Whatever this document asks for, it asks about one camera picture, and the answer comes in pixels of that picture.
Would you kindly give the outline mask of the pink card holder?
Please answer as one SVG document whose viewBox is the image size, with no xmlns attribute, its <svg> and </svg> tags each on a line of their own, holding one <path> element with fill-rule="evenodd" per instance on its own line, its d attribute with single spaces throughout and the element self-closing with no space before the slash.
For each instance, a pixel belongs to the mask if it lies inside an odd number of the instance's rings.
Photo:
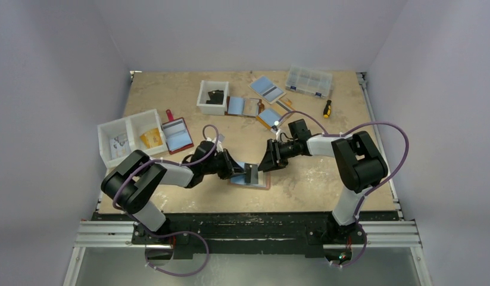
<svg viewBox="0 0 490 286">
<path fill-rule="evenodd" d="M 259 171 L 259 164 L 238 161 L 238 165 L 243 168 L 245 172 L 232 176 L 228 180 L 229 185 L 252 189 L 270 189 L 270 174 Z"/>
</svg>

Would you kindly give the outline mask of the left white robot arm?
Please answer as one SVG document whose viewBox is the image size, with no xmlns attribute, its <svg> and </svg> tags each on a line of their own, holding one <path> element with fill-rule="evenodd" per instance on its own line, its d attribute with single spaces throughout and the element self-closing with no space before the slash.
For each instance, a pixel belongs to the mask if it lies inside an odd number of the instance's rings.
<svg viewBox="0 0 490 286">
<path fill-rule="evenodd" d="M 116 209 L 131 215 L 146 228 L 149 239 L 161 244 L 168 240 L 170 228 L 165 214 L 151 201 L 159 185 L 193 188 L 206 175 L 225 180 L 244 173 L 245 169 L 227 149 L 213 141 L 202 141 L 180 163 L 153 159 L 135 150 L 104 178 L 101 191 L 112 199 Z"/>
</svg>

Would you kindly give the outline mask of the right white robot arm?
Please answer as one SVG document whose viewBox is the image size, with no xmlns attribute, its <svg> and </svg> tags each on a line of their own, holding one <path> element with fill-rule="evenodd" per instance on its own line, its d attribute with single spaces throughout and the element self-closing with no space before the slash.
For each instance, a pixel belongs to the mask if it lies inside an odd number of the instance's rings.
<svg viewBox="0 0 490 286">
<path fill-rule="evenodd" d="M 290 140 L 267 141 L 258 170 L 271 172 L 284 169 L 288 160 L 296 156 L 333 157 L 344 187 L 324 228 L 308 233 L 321 243 L 345 243 L 357 227 L 365 193 L 378 186 L 387 176 L 388 166 L 368 132 L 361 131 L 342 138 L 313 135 L 303 119 L 289 123 L 288 128 Z"/>
</svg>

